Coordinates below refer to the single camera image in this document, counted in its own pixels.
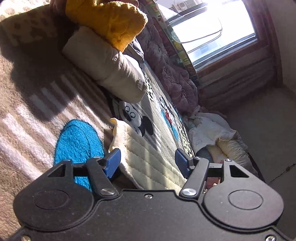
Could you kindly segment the cream quilted garment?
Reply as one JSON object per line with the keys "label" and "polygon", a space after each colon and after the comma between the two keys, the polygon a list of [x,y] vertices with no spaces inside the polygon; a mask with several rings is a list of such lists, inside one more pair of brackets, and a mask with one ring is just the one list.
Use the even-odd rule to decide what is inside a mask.
{"label": "cream quilted garment", "polygon": [[175,164],[164,158],[126,122],[111,118],[113,139],[108,151],[119,149],[119,169],[139,189],[181,191],[186,180]]}

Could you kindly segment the colourful alphabet foam mat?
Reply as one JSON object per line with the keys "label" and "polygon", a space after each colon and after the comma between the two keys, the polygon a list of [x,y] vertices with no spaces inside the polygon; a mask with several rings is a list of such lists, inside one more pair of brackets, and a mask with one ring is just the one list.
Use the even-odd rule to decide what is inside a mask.
{"label": "colourful alphabet foam mat", "polygon": [[155,1],[144,1],[144,6],[152,18],[152,22],[163,41],[163,45],[168,53],[168,56],[176,65],[185,69],[196,87],[199,87],[200,83],[198,74],[196,73],[196,70],[181,41],[178,39],[168,20],[165,20],[165,17],[159,9],[157,3]]}

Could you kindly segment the mustard yellow folded garment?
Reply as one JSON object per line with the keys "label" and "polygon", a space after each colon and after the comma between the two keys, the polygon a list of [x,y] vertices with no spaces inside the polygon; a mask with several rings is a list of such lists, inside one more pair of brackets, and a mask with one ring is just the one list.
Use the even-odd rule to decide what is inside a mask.
{"label": "mustard yellow folded garment", "polygon": [[122,1],[67,1],[65,13],[72,22],[91,28],[121,52],[148,22],[138,7]]}

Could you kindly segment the Mickey Mouse fleece blanket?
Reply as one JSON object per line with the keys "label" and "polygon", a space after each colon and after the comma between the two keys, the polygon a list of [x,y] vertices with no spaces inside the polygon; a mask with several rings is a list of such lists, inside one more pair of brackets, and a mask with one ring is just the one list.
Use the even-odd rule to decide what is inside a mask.
{"label": "Mickey Mouse fleece blanket", "polygon": [[1,237],[19,228],[13,200],[53,166],[71,120],[89,123],[106,152],[112,97],[63,55],[74,26],[46,1],[1,2]]}

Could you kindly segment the purple crumpled quilt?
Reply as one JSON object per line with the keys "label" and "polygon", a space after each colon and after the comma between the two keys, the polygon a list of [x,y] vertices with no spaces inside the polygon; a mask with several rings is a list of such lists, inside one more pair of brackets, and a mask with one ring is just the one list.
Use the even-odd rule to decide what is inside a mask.
{"label": "purple crumpled quilt", "polygon": [[198,91],[189,73],[176,65],[165,48],[163,37],[158,32],[151,14],[139,1],[139,8],[147,14],[148,22],[137,36],[145,61],[160,80],[180,114],[191,114],[198,105]]}

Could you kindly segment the grey folded garment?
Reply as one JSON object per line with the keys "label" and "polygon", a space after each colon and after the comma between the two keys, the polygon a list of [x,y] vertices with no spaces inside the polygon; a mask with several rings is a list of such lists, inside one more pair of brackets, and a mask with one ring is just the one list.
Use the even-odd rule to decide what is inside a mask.
{"label": "grey folded garment", "polygon": [[144,51],[142,50],[141,45],[136,38],[127,45],[123,54],[132,57],[140,64],[144,63]]}

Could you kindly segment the white and cream bedding pile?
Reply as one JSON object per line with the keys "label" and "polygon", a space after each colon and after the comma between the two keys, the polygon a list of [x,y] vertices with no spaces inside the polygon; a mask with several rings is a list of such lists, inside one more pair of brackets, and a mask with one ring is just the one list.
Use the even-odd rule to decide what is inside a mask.
{"label": "white and cream bedding pile", "polygon": [[216,113],[202,113],[198,106],[191,116],[184,116],[183,120],[188,128],[188,138],[195,154],[205,148],[213,162],[220,163],[228,158],[259,176],[248,155],[248,146],[222,116]]}

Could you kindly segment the beige folded garment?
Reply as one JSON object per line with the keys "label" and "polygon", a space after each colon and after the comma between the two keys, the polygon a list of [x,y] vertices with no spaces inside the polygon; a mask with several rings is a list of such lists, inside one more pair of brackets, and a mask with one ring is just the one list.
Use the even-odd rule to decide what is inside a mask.
{"label": "beige folded garment", "polygon": [[138,103],[146,94],[145,77],[138,61],[113,48],[88,27],[80,27],[62,53],[122,101]]}

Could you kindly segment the window with frame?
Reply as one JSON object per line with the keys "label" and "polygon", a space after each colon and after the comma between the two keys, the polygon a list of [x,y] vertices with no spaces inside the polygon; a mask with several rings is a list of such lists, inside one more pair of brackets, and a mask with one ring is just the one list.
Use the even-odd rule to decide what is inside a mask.
{"label": "window with frame", "polygon": [[[280,49],[265,1],[156,1],[199,77],[199,90],[258,66],[282,82]],[[270,60],[264,68],[263,61]]]}

